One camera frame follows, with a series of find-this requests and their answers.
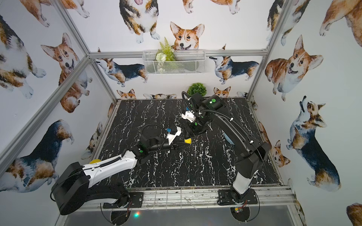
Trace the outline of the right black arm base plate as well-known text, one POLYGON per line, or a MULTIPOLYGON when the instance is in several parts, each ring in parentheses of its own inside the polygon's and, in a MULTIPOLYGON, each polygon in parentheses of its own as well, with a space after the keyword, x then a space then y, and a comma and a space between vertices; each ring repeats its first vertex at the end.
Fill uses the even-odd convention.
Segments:
POLYGON ((243 205, 247 204, 258 204, 259 201, 256 197, 255 190, 249 188, 244 194, 237 193, 236 190, 218 190, 217 204, 220 206, 226 205, 243 205))

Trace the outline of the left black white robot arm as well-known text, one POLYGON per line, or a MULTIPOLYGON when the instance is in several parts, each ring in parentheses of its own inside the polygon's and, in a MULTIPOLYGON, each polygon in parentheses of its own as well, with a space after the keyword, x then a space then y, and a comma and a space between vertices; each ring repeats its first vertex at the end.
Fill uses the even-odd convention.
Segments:
POLYGON ((84 205, 109 203, 117 207, 130 204, 131 197, 122 185, 99 186, 98 183, 122 171, 145 164, 153 154, 162 151, 178 151, 191 145, 191 139, 168 135, 165 139, 142 139, 132 148, 115 157, 81 165, 70 164, 51 189, 52 200, 61 215, 69 215, 84 205))

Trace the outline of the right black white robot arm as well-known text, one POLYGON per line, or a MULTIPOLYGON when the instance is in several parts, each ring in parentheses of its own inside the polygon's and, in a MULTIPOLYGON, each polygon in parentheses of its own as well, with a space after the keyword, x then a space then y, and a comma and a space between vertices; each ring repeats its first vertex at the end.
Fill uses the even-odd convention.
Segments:
POLYGON ((204 98, 199 93, 189 96, 183 91, 182 99, 187 106, 182 118, 188 120, 188 137, 201 135, 209 129, 209 125, 214 125, 223 131, 225 139, 233 145, 238 156, 235 163, 237 176, 226 199, 240 203, 249 191, 254 175, 264 165, 270 151, 269 145, 247 132, 217 95, 204 98))

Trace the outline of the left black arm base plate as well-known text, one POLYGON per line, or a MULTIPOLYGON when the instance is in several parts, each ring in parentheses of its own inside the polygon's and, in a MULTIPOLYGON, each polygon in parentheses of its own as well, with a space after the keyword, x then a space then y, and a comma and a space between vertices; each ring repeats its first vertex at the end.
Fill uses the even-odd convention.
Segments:
POLYGON ((127 195, 121 195, 121 197, 117 199, 114 203, 103 203, 102 208, 140 208, 142 206, 143 197, 143 192, 131 192, 127 195))

